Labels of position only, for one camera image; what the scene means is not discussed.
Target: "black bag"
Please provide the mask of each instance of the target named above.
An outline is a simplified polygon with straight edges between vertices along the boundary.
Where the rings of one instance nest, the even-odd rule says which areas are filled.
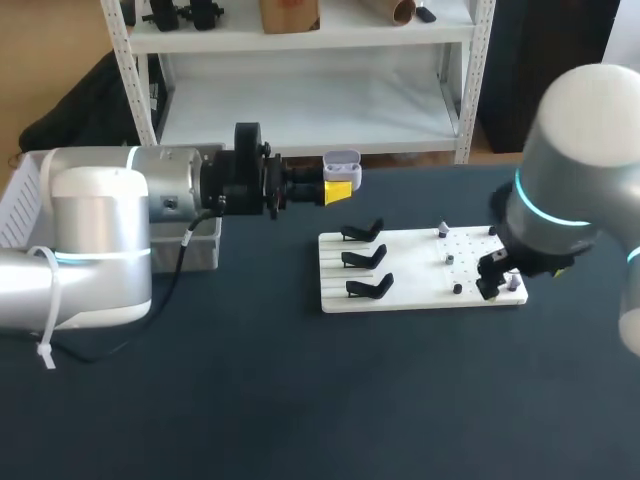
[[[149,59],[149,78],[155,83],[150,90],[156,99],[151,112],[156,128],[167,95],[157,55]],[[19,139],[22,152],[124,144],[140,142],[113,52],[105,55],[53,110],[27,127]]]

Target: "wall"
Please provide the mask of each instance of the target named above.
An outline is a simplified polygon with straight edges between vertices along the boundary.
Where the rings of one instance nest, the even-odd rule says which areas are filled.
[[[20,132],[110,48],[98,0],[0,0],[0,190]]]
[[[620,1],[603,61],[640,72],[640,1]]]

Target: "blue-gray table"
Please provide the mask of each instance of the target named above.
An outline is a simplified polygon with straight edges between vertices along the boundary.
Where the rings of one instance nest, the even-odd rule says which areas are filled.
[[[490,221],[508,168],[367,172],[349,202],[224,222],[220,268],[94,366],[0,341],[0,478],[640,478],[624,255],[600,244],[516,308],[325,315],[317,237]],[[157,282],[162,294],[166,279]],[[98,350],[126,332],[79,333]]]

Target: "robotic arm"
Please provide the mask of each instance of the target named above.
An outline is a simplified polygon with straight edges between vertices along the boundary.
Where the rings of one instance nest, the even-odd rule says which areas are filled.
[[[43,208],[53,217],[55,261],[0,252],[0,327],[41,332],[52,305],[57,329],[145,316],[149,223],[195,228],[202,218],[261,215],[265,207],[275,220],[288,201],[325,205],[351,194],[350,183],[330,191],[322,168],[286,168],[262,143],[259,124],[238,124],[235,150],[205,159],[189,147],[53,150],[40,180]]]
[[[498,294],[503,274],[556,274],[599,231],[627,253],[620,334],[640,355],[640,74],[613,65],[572,70],[549,88],[513,185],[492,208],[505,249],[480,260],[478,288]]]

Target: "white shelf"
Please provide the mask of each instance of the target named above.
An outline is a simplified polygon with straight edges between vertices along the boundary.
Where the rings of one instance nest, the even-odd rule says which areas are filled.
[[[130,36],[133,53],[240,52],[319,48],[422,45],[464,42],[474,31],[465,0],[428,0],[437,21],[414,19],[394,27],[358,0],[321,0],[320,30],[265,35],[258,0],[222,2],[226,14],[218,28],[198,32],[181,20],[180,29],[160,32],[149,22],[139,22]]]
[[[260,122],[283,156],[455,150],[456,136],[439,81],[408,85],[369,72],[239,75],[181,79],[161,143],[233,147],[236,122]]]

